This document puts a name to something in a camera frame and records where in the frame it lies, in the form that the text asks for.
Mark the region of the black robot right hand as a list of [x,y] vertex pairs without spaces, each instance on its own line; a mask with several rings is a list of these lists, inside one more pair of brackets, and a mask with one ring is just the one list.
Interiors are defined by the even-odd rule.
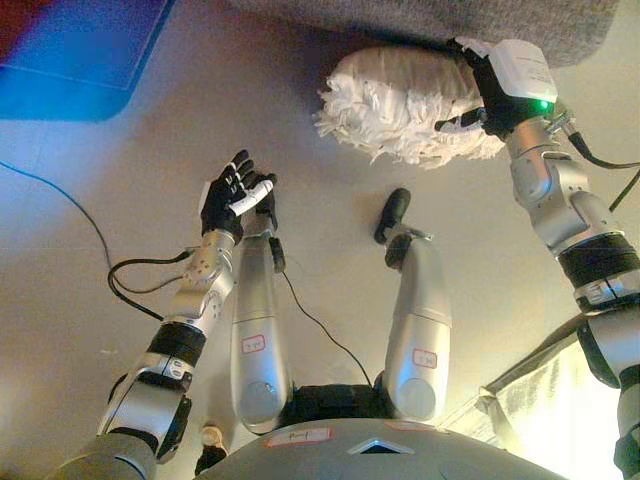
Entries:
[[491,44],[461,36],[450,39],[447,45],[472,69],[483,105],[437,121],[437,132],[482,129],[503,140],[519,124],[553,113],[558,92],[545,56],[536,45],[518,39]]

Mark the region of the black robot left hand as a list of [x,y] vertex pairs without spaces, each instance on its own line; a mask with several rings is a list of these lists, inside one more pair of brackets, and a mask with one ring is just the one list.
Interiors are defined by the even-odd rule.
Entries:
[[254,209],[278,228],[274,187],[277,176],[255,170],[247,150],[241,150],[225,165],[206,190],[200,210],[201,234],[221,231],[231,235],[238,245],[244,235],[241,217]]

